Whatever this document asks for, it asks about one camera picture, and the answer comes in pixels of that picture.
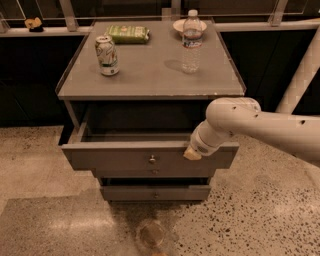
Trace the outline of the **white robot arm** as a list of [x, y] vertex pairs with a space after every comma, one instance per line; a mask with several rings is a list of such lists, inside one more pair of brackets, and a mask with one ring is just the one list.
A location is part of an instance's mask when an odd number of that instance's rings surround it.
[[237, 31], [221, 36], [247, 91], [243, 97], [217, 98], [207, 106], [184, 157], [210, 156], [241, 134], [319, 167], [318, 31]]

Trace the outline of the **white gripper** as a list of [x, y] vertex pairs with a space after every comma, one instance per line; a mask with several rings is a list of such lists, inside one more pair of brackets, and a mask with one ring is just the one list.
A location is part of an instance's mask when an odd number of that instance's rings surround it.
[[215, 130], [207, 120], [201, 122], [190, 136], [189, 146], [183, 156], [191, 161], [200, 160], [202, 156], [210, 156], [220, 146], [230, 140], [233, 134]]

